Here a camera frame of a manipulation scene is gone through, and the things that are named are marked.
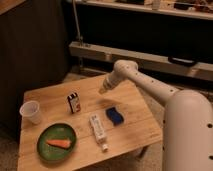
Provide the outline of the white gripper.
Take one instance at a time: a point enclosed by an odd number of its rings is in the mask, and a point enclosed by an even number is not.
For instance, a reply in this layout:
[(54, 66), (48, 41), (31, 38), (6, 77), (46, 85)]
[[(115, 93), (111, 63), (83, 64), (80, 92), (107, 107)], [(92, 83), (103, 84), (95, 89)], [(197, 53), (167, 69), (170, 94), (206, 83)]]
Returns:
[(112, 71), (108, 74), (103, 82), (103, 85), (99, 89), (100, 94), (104, 94), (107, 90), (114, 89), (121, 82), (121, 77)]

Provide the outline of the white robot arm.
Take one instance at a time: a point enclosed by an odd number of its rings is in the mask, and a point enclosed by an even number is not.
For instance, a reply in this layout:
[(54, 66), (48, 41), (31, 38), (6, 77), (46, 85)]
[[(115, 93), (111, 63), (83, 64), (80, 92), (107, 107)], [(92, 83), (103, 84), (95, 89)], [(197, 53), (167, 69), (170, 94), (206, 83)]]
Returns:
[(130, 80), (164, 107), (162, 171), (213, 171), (213, 105), (201, 93), (180, 90), (118, 60), (99, 89), (105, 93)]

